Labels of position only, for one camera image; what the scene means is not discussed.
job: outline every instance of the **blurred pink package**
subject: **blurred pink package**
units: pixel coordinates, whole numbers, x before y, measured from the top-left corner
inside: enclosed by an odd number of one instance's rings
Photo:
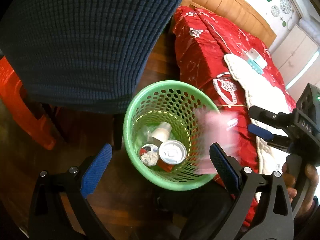
[[[209,148],[212,143],[219,143],[221,148],[228,156],[235,157],[237,160],[238,141],[233,129],[238,124],[237,115],[233,113],[217,113],[215,111],[196,113],[200,128],[203,131],[200,141],[202,143],[200,161],[195,170],[197,174],[215,174],[217,170],[213,166],[209,157]]]

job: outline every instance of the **air conditioner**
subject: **air conditioner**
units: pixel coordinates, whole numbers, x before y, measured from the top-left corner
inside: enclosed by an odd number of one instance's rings
[[[310,20],[310,15],[302,0],[290,0],[290,2],[301,19]]]

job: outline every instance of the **green plastic basket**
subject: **green plastic basket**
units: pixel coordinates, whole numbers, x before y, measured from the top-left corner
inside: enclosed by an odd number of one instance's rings
[[[213,175],[194,173],[198,164],[201,130],[195,116],[196,109],[218,109],[199,89],[180,81],[161,81],[141,90],[132,100],[124,119],[124,143],[132,164],[152,183],[170,190],[190,190],[209,182]],[[172,126],[171,137],[182,142],[187,149],[187,158],[166,172],[158,166],[147,167],[138,151],[141,142],[137,138],[142,126],[151,131],[161,122]]]

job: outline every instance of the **chair leg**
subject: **chair leg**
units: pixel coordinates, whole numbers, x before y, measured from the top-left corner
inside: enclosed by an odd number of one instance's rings
[[[51,107],[48,104],[45,103],[41,103],[42,108],[44,109],[45,113],[47,114],[47,116],[50,118],[52,124],[55,126],[55,128],[57,129],[58,133],[61,135],[62,139],[67,142],[67,136],[65,134],[65,132],[62,130],[58,120],[56,119],[56,111],[57,108],[55,107],[55,109],[52,111]]]
[[[120,150],[122,147],[123,123],[125,114],[115,114],[113,116],[113,149]]]

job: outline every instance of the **blue gripper pad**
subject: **blue gripper pad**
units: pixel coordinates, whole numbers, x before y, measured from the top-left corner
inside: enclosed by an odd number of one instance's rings
[[[87,198],[87,196],[92,194],[96,189],[99,180],[111,160],[111,157],[112,147],[107,143],[97,154],[85,174],[82,176],[80,192],[84,198]]]
[[[240,192],[240,178],[229,163],[227,155],[216,144],[210,146],[209,154],[227,191],[230,194],[238,194]]]
[[[257,125],[251,123],[248,125],[248,131],[255,134],[256,136],[264,139],[265,141],[272,141],[274,138],[273,133],[268,130],[265,130]]]

